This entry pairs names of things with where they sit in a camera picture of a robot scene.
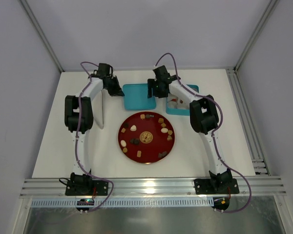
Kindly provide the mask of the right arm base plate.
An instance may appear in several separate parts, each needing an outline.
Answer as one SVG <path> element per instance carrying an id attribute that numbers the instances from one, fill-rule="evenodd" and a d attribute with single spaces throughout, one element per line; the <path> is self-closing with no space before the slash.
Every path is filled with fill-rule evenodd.
<path id="1" fill-rule="evenodd" d="M 228 183 L 212 184 L 211 179 L 195 179 L 195 193 L 197 195 L 212 195 L 212 194 L 239 194 L 239 187 L 236 179 L 232 179 Z"/>

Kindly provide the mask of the metal serving tongs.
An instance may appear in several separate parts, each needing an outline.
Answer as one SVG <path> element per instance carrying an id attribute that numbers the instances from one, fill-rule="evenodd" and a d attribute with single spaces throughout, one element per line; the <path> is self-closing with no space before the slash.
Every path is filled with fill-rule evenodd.
<path id="1" fill-rule="evenodd" d="M 100 91 L 94 98 L 93 101 L 93 113 L 94 113 L 94 120 L 97 126 L 103 130 L 104 129 L 104 93 Z"/>

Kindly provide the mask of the teal tin lid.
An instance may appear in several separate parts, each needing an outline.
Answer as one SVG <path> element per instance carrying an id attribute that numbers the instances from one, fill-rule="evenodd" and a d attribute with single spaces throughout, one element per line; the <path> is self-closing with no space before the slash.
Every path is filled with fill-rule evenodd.
<path id="1" fill-rule="evenodd" d="M 153 110 L 156 108 L 154 97 L 148 98 L 146 83 L 123 85 L 124 107 L 129 111 Z"/>

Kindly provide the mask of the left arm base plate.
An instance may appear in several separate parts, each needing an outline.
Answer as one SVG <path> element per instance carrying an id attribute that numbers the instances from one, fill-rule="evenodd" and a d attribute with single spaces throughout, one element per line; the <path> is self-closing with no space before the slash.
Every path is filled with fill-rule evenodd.
<path id="1" fill-rule="evenodd" d="M 86 182 L 68 181 L 65 189 L 66 196 L 107 196 L 107 192 L 108 184 L 102 180 L 92 180 Z"/>

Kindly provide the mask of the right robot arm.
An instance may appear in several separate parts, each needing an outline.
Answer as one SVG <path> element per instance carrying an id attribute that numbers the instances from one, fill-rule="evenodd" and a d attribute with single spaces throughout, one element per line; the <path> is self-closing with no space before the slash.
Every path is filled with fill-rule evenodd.
<path id="1" fill-rule="evenodd" d="M 231 169 L 226 166 L 217 146 L 219 128 L 216 103 L 211 95 L 201 95 L 181 82 L 178 75 L 171 75 L 166 67 L 153 69 L 155 78 L 147 80 L 148 97 L 167 98 L 169 94 L 178 97 L 189 106 L 190 125 L 199 134 L 209 160 L 209 176 L 198 188 L 207 186 L 207 191 L 215 194 L 228 193 L 233 183 Z"/>

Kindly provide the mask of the teal tin box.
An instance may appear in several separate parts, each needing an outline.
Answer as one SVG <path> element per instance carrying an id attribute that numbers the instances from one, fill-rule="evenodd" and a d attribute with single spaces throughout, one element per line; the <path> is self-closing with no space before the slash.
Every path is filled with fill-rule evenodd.
<path id="1" fill-rule="evenodd" d="M 169 91 L 166 100 L 166 113 L 169 115 L 189 116 L 189 104 L 198 98 L 193 95 L 199 93 L 197 85 L 180 85 L 178 81 L 173 81 L 169 85 Z"/>

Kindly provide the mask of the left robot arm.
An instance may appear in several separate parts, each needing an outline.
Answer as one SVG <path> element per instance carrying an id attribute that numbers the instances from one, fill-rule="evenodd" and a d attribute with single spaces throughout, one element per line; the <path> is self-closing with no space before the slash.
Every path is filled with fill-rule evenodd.
<path id="1" fill-rule="evenodd" d="M 73 138 L 74 166 L 70 179 L 66 184 L 67 196 L 88 195 L 107 196 L 108 186 L 112 182 L 91 174 L 91 165 L 88 153 L 88 137 L 94 123 L 92 101 L 107 90 L 111 97 L 123 97 L 124 93 L 119 81 L 113 75 L 113 67 L 106 63 L 98 65 L 84 61 L 85 64 L 96 66 L 93 73 L 86 71 L 88 75 L 87 85 L 75 95 L 67 95 L 64 100 L 64 124 Z"/>

